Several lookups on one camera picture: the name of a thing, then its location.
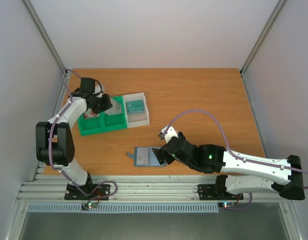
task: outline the cable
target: cable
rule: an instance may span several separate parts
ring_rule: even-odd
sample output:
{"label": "cable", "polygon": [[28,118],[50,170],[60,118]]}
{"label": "cable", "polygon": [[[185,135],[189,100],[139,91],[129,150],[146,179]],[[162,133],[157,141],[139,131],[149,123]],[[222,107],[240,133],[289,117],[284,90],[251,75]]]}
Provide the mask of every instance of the cable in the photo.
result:
{"label": "cable", "polygon": [[96,202],[96,206],[97,206],[97,204],[99,203],[100,199],[102,198],[102,194],[100,192],[98,192],[98,191],[95,191],[95,192],[99,194],[98,195],[98,201]]}
{"label": "cable", "polygon": [[195,166],[190,160],[187,160],[187,162],[188,162],[189,165],[191,165],[194,169],[198,169],[198,170],[202,170],[202,171],[206,170],[206,169],[203,169],[203,168],[201,168],[201,167]]}
{"label": "cable", "polygon": [[248,209],[252,205],[253,201],[253,194],[250,192],[249,193],[249,201],[246,206],[243,207],[220,207],[222,210],[245,210]]}
{"label": "cable", "polygon": [[236,199],[237,199],[237,201],[236,201],[236,203],[235,203],[235,206],[239,203],[239,196],[238,195],[235,195],[235,197],[236,197]]}
{"label": "cable", "polygon": [[[70,71],[70,72],[76,74],[79,78],[81,78],[77,73],[75,73],[74,71],[72,71],[72,70],[70,70],[70,69],[64,68],[64,70]],[[62,76],[62,82],[63,82],[63,84],[65,85],[66,90],[67,90],[68,94],[69,94],[70,97],[71,97],[71,93],[70,93],[70,91],[69,91],[68,86],[66,85],[66,82],[65,82],[63,76]],[[62,174],[64,175],[64,177],[65,177],[70,183],[72,183],[72,184],[73,184],[83,195],[85,195],[85,196],[90,196],[91,194],[93,194],[93,193],[97,190],[97,188],[98,188],[100,185],[104,184],[104,183],[112,183],[112,184],[114,184],[114,185],[115,185],[115,190],[114,190],[111,194],[106,195],[106,196],[101,196],[101,198],[108,198],[108,197],[110,197],[110,196],[116,194],[116,192],[118,191],[118,185],[116,184],[116,182],[111,181],[111,180],[103,181],[103,182],[99,183],[99,184],[91,191],[90,194],[87,194],[87,193],[85,193],[85,192],[84,192],[84,191],[83,191],[83,190],[82,190],[82,189],[81,189],[81,188],[80,188],[80,187],[79,187],[79,186],[78,186],[67,174],[66,174],[66,172],[64,172],[64,171],[63,171],[61,168],[59,168],[59,167],[54,167],[53,154],[52,154],[52,141],[53,141],[54,129],[55,129],[55,126],[56,126],[57,121],[58,121],[58,120],[62,117],[62,115],[67,111],[67,109],[71,106],[71,104],[72,104],[72,101],[70,102],[70,104],[67,104],[67,105],[64,107],[64,109],[59,113],[59,116],[55,118],[55,120],[54,120],[54,122],[52,123],[52,126],[51,126],[51,128],[50,128],[49,139],[48,139],[48,140],[49,140],[49,142],[48,142],[48,156],[49,156],[49,164],[50,164],[50,167],[52,168],[52,170],[58,170],[58,171],[60,171],[60,173],[62,173]]]}
{"label": "cable", "polygon": [[97,92],[97,93],[93,93],[92,95],[93,96],[98,96],[99,94],[101,94],[103,92],[103,87],[102,87],[102,84],[97,80],[95,79],[96,83],[98,83],[98,85],[100,86],[100,92]]}
{"label": "cable", "polygon": [[79,77],[80,79],[82,79],[82,77],[81,77],[78,73],[76,73],[74,70],[71,70],[71,69],[69,69],[69,68],[63,68],[62,71],[69,71],[69,72],[75,74],[75,75],[76,75],[77,77]]}
{"label": "cable", "polygon": [[204,110],[200,110],[200,109],[192,109],[192,110],[188,110],[188,111],[184,111],[182,112],[181,114],[177,115],[171,122],[170,124],[167,126],[166,130],[164,131],[164,134],[167,134],[167,131],[169,130],[169,128],[172,126],[172,124],[178,119],[180,118],[181,116],[185,115],[185,114],[188,114],[188,113],[203,113],[203,114],[206,114],[208,116],[210,116],[214,122],[217,124],[223,138],[224,138],[224,141],[225,141],[225,144],[226,144],[226,148],[228,150],[228,153],[238,159],[238,160],[241,160],[241,161],[246,161],[246,162],[249,162],[249,163],[255,163],[255,164],[259,164],[259,165],[264,165],[264,166],[268,166],[268,167],[273,167],[273,168],[278,168],[278,169],[281,169],[284,170],[284,169],[288,169],[288,170],[291,170],[291,171],[295,171],[295,172],[299,172],[299,173],[303,173],[303,174],[307,174],[308,175],[308,171],[307,170],[302,170],[302,169],[298,169],[298,168],[295,168],[295,167],[290,167],[290,166],[281,166],[281,165],[277,165],[277,164],[273,164],[273,163],[267,163],[267,162],[258,162],[258,161],[255,161],[255,160],[252,160],[252,159],[248,159],[248,158],[243,158],[241,156],[237,156],[235,155],[231,148],[229,147],[229,143],[228,143],[228,140],[227,140],[227,137],[224,133],[224,130],[223,128],[221,127],[221,125],[219,124],[219,122],[217,121],[217,119],[212,115],[210,114],[209,112],[206,112]]}

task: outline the floor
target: floor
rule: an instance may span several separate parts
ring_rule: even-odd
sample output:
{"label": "floor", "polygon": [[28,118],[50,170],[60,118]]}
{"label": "floor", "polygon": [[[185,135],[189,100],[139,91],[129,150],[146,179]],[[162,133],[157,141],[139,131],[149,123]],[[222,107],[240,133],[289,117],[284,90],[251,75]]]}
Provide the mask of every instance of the floor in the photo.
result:
{"label": "floor", "polygon": [[21,240],[285,240],[278,203],[220,213],[28,213]]}

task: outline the vent grille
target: vent grille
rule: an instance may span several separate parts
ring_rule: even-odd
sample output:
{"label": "vent grille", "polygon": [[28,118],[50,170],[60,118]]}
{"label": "vent grille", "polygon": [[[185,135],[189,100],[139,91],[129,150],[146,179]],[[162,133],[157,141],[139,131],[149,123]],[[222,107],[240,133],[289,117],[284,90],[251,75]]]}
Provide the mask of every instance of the vent grille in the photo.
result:
{"label": "vent grille", "polygon": [[28,212],[40,213],[217,213],[216,203],[101,203],[83,210],[81,203],[31,203]]}

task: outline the black mounting bracket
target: black mounting bracket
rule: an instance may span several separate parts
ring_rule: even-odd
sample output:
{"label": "black mounting bracket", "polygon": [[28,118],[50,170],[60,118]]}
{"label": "black mounting bracket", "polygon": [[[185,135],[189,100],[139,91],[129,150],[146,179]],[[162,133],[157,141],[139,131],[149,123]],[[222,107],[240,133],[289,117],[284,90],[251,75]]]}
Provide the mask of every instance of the black mounting bracket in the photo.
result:
{"label": "black mounting bracket", "polygon": [[[94,189],[97,186],[97,184],[93,184],[92,189]],[[103,198],[101,198],[101,201],[107,201],[108,197],[104,197],[106,195],[110,194],[110,185],[109,184],[102,184],[100,185],[97,190]],[[90,196],[85,196],[83,195],[75,186],[68,184],[66,191],[65,191],[65,200],[86,200],[88,201],[89,199],[93,198],[98,198],[98,193],[94,192]]]}
{"label": "black mounting bracket", "polygon": [[237,197],[239,200],[243,200],[244,196],[242,193],[236,195],[230,194],[228,192],[222,192],[217,194],[215,192],[215,184],[199,184],[197,193],[199,195],[199,200],[236,200]]}

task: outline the white box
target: white box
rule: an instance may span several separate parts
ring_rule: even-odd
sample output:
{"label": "white box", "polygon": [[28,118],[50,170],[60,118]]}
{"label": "white box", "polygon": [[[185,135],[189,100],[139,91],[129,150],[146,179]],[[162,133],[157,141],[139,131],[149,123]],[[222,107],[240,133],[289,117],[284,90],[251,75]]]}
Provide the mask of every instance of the white box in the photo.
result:
{"label": "white box", "polygon": [[[128,113],[126,102],[142,100],[144,102],[144,111],[140,113]],[[145,94],[143,92],[123,95],[124,109],[128,128],[149,125],[149,112],[146,104]]]}

